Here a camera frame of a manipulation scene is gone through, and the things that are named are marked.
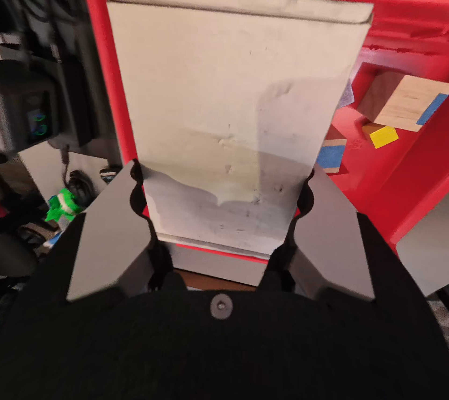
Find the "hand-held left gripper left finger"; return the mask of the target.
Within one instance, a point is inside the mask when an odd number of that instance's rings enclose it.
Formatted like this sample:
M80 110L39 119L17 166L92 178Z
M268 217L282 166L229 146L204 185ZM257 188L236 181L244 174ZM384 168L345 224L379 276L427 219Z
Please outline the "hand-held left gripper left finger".
M144 214L146 206L141 165L132 159L85 211L68 301L110 288L136 296L159 286L173 270L170 251Z

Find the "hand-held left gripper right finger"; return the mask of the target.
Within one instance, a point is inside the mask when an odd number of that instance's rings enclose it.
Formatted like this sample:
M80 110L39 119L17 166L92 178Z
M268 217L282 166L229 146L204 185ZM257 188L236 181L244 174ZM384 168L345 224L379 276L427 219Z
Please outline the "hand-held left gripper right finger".
M265 272L278 274L284 288L292 280L300 295L313 300L328 288L374 300L356 208L318 164L304 182L297 207L300 213Z

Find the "red plastic bin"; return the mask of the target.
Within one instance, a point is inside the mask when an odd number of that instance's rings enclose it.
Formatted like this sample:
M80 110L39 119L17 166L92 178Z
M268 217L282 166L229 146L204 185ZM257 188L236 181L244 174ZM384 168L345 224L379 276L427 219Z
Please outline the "red plastic bin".
M352 82L355 103L337 111L348 136L343 170L332 181L366 214L396 252L399 241L448 193L448 100L418 132L375 150L355 106L376 70L392 68L448 82L449 0L339 0L374 4L373 23ZM87 0L124 163L137 158L106 0Z

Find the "yellow wooden cube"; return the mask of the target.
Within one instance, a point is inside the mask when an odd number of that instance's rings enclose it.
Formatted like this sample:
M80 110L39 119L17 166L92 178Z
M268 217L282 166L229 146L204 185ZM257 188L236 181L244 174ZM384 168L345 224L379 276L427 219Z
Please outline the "yellow wooden cube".
M394 127L373 122L362 126L362 132L375 149L389 145L399 139Z

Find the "white cardboard box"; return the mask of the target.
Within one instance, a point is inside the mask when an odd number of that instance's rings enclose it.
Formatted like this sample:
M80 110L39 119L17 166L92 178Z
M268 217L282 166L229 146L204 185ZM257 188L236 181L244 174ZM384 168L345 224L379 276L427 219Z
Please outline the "white cardboard box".
M280 246L373 18L336 0L106 0L160 239Z

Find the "green and white toy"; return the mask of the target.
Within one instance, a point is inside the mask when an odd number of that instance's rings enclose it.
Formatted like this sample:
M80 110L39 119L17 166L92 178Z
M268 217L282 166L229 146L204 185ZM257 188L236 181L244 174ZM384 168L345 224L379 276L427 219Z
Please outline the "green and white toy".
M64 217L71 222L82 211L84 211L84 207L79 205L77 197L69 189L63 188L48 200L45 221L58 222Z

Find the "wooden block with blue face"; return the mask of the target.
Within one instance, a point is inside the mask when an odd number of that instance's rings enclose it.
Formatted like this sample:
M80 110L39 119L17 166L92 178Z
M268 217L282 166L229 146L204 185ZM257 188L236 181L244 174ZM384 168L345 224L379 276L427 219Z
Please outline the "wooden block with blue face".
M374 78L357 111L373 123L418 132L446 100L449 84L400 72L384 71Z
M316 164L319 165L325 173L338 173L340 171L346 145L346 137L341 134L334 125L330 125L318 153Z

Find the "black device with green lights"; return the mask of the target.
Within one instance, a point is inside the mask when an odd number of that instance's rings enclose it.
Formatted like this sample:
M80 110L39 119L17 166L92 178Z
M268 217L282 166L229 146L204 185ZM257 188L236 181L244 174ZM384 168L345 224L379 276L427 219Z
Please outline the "black device with green lights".
M0 62L0 151L10 155L60 132L59 87L53 77L24 62Z

